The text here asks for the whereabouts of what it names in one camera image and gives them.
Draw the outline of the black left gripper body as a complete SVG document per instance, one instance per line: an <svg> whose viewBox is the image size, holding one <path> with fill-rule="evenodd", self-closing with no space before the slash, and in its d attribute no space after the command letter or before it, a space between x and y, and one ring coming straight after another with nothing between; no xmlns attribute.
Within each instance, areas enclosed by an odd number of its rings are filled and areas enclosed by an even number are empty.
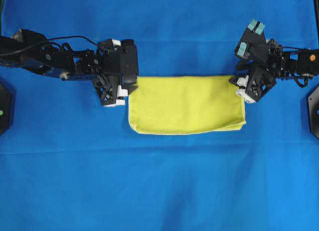
<svg viewBox="0 0 319 231"><path fill-rule="evenodd" d="M109 39L99 43L99 45L102 48L99 48L97 53L102 56L103 65L102 70L92 80L93 87L103 107L124 106L124 97L128 96L128 90L122 88L120 73L111 71L107 68L107 62L104 61L111 52L115 52L121 47L121 41Z"/></svg>

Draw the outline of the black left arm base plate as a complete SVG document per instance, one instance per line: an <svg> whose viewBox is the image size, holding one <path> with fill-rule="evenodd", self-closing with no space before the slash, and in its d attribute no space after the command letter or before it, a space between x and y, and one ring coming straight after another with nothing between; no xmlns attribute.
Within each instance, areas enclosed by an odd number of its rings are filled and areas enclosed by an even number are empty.
<svg viewBox="0 0 319 231"><path fill-rule="evenodd" d="M0 135L14 124L16 89L8 81L0 78Z"/></svg>

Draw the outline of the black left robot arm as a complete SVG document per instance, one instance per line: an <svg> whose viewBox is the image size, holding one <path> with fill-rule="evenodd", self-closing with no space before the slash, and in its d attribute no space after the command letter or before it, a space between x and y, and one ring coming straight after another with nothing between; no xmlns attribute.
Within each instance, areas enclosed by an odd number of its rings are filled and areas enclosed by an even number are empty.
<svg viewBox="0 0 319 231"><path fill-rule="evenodd" d="M69 43L57 43L43 34L27 29L12 37L0 37L0 64L23 68L34 74L62 81L91 81L103 107L124 106L128 90L121 72L108 68L105 58L121 49L121 41L108 39L96 44L96 50L73 50Z"/></svg>

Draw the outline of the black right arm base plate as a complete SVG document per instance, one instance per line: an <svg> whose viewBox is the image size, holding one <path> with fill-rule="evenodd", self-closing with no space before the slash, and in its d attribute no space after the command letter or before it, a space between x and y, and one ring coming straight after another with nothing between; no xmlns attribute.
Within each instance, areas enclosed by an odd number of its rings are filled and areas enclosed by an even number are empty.
<svg viewBox="0 0 319 231"><path fill-rule="evenodd" d="M316 87L308 96L308 117L310 132L319 138L319 87Z"/></svg>

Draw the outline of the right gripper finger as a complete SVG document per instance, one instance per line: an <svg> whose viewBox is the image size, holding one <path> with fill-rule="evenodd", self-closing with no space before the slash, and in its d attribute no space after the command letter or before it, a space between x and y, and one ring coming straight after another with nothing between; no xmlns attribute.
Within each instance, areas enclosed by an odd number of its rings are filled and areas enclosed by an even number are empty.
<svg viewBox="0 0 319 231"><path fill-rule="evenodd" d="M247 87L247 76L246 75L237 75L229 79L229 82L237 87L245 88Z"/></svg>

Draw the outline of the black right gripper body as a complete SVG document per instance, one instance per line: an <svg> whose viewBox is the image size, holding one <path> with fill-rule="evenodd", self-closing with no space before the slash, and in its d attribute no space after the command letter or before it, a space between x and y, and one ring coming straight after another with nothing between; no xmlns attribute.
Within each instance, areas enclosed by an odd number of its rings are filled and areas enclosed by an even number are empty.
<svg viewBox="0 0 319 231"><path fill-rule="evenodd" d="M272 44L265 38L264 28L264 23L251 20L235 48L240 59L236 69L247 70L247 87L238 87L236 94L248 104L258 102L276 84L268 71Z"/></svg>

